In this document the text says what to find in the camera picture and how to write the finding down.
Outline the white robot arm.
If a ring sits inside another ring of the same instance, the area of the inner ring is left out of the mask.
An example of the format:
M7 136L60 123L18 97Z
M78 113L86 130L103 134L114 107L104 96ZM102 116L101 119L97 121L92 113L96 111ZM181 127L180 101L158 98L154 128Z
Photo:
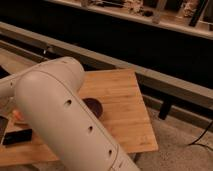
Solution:
M70 171L140 171L78 96L85 71L61 57L0 79L25 121Z

